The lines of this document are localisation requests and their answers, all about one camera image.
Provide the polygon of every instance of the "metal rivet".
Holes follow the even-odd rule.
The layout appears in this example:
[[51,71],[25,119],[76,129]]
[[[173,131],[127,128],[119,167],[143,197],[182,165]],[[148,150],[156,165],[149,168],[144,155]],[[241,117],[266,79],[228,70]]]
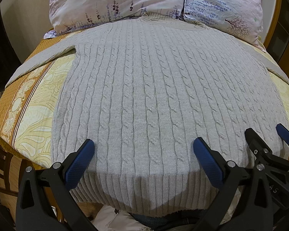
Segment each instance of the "metal rivet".
[[258,164],[258,165],[256,166],[256,168],[257,168],[259,171],[262,171],[262,170],[264,170],[264,165],[263,165],[262,163],[260,163],[260,164]]
[[227,161],[227,165],[229,167],[235,167],[235,162],[234,161]]
[[26,172],[30,172],[32,170],[31,166],[26,167]]
[[57,169],[57,168],[61,167],[61,163],[60,163],[60,162],[56,162],[56,163],[54,163],[54,164],[52,165],[52,167],[53,167],[54,169]]

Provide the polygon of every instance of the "white fabric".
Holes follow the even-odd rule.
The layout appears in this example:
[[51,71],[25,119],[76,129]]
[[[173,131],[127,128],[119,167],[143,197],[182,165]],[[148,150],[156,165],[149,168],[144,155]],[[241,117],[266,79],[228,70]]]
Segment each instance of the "white fabric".
[[184,19],[200,21],[265,50],[258,43],[263,30],[261,0],[185,0]]
[[136,221],[128,212],[115,213],[113,207],[104,205],[93,220],[98,231],[150,231],[151,229]]
[[50,0],[50,21],[58,34],[118,20],[141,16],[145,11],[176,18],[184,0]]

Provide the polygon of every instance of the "gray cable-knit sweater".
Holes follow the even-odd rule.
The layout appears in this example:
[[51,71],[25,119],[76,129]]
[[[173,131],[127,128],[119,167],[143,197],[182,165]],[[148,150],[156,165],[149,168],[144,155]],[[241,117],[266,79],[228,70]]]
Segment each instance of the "gray cable-knit sweater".
[[216,190],[192,151],[199,136],[240,166],[254,160],[244,138],[249,127],[275,155],[289,154],[275,130],[288,120],[267,68],[289,80],[233,36],[149,13],[62,40],[9,83],[72,48],[51,158],[62,162],[86,138],[95,142],[94,158],[71,191],[79,201],[149,216],[208,207]]

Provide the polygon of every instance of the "clamp jaw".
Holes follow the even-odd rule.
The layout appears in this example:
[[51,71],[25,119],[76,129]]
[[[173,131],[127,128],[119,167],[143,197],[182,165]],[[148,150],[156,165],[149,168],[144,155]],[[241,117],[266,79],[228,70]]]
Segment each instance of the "clamp jaw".
[[[87,139],[77,152],[50,168],[27,167],[19,188],[16,226],[22,231],[98,231],[80,210],[69,190],[75,188],[94,155],[94,143]],[[66,223],[57,221],[44,187],[50,187]]]
[[[289,145],[289,131],[278,124],[279,136]],[[245,131],[249,149],[256,156],[253,169],[225,161],[221,154],[197,138],[193,151],[218,195],[193,231],[272,231],[289,230],[289,161],[272,154],[272,150],[251,128]],[[244,190],[231,218],[220,225],[238,186]]]

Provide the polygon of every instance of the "floral pillowcase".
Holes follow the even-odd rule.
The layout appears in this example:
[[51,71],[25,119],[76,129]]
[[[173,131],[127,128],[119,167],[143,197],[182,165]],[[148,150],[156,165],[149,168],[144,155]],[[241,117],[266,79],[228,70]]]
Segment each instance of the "floral pillowcase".
[[177,18],[184,0],[50,0],[49,18],[56,35],[145,12]]
[[185,0],[185,21],[199,21],[265,51],[258,41],[263,30],[262,0]]

